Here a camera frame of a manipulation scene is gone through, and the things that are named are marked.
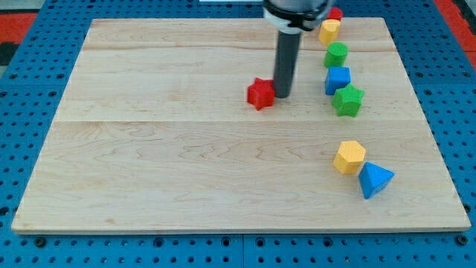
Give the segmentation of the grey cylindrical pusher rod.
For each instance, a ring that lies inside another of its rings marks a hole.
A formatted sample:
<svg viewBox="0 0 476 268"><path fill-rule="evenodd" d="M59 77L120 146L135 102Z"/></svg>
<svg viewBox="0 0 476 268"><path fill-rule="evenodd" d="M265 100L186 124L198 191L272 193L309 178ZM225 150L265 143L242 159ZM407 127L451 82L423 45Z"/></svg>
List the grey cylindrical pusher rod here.
<svg viewBox="0 0 476 268"><path fill-rule="evenodd" d="M279 32L274 61L273 88L276 98L287 98L292 90L301 33Z"/></svg>

